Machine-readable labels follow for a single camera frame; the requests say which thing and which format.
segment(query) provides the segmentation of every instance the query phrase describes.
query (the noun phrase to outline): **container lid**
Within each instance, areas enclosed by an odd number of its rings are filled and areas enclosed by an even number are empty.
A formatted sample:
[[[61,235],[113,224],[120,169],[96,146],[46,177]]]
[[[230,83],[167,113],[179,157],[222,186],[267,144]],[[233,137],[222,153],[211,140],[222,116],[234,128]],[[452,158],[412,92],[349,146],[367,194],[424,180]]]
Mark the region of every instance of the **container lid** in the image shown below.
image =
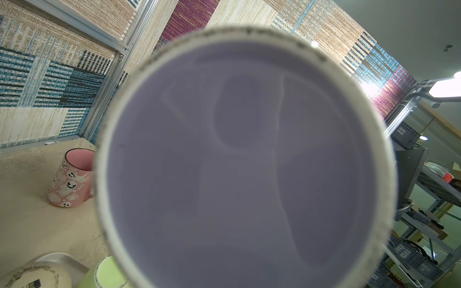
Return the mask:
[[[71,288],[71,276],[54,262],[33,262],[17,268],[0,280],[1,288]]]

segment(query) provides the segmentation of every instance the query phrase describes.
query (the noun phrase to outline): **ceiling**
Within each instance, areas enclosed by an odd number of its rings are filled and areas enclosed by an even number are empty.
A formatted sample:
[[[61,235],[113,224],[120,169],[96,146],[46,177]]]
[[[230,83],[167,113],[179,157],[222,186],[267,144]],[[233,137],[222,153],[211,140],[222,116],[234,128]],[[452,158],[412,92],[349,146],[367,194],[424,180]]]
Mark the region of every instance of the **ceiling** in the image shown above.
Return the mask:
[[[417,81],[461,71],[460,0],[334,1]]]

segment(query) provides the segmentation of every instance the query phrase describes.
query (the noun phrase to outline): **orange object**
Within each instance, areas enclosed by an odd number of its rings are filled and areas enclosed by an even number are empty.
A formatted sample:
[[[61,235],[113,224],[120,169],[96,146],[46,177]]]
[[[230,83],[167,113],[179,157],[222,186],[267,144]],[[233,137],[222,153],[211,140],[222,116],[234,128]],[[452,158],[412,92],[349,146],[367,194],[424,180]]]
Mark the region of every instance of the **orange object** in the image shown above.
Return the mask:
[[[442,177],[442,179],[445,180],[445,182],[450,183],[450,181],[453,180],[453,175],[447,173],[445,174],[445,176]]]

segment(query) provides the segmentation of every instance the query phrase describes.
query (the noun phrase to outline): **white cup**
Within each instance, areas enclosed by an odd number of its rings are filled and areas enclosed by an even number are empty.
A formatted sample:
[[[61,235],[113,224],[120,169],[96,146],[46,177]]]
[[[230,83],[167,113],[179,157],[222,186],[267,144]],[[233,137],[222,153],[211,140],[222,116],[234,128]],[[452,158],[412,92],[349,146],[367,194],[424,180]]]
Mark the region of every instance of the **white cup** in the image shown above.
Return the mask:
[[[103,126],[101,223],[139,287],[361,287],[382,257],[390,142],[356,84],[301,39],[181,37],[128,79]]]

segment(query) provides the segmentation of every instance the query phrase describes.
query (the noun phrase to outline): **lamp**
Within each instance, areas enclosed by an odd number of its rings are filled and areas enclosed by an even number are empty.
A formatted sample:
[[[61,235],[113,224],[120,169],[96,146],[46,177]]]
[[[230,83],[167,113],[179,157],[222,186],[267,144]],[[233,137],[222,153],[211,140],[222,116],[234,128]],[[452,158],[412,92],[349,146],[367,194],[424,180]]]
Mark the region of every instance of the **lamp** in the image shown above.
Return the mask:
[[[437,81],[429,90],[436,102],[461,100],[461,71],[455,73],[452,79]]]

